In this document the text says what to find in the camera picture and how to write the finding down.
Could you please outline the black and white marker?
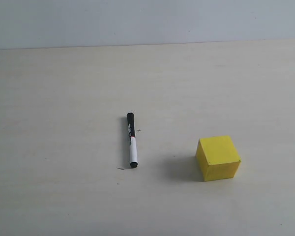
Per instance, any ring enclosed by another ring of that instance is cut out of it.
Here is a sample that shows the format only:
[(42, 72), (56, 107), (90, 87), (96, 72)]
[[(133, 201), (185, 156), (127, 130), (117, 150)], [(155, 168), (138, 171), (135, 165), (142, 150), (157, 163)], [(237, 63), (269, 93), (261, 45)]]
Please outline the black and white marker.
[(138, 166), (137, 145), (135, 135), (134, 114), (132, 112), (127, 114), (129, 149), (130, 149), (130, 167), (136, 168)]

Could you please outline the yellow foam cube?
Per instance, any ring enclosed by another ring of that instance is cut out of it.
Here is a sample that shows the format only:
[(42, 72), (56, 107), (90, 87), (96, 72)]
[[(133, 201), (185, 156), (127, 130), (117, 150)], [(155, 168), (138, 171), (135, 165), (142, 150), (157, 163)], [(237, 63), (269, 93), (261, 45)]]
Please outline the yellow foam cube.
[(200, 138), (195, 156), (204, 181), (233, 178), (241, 163), (228, 135)]

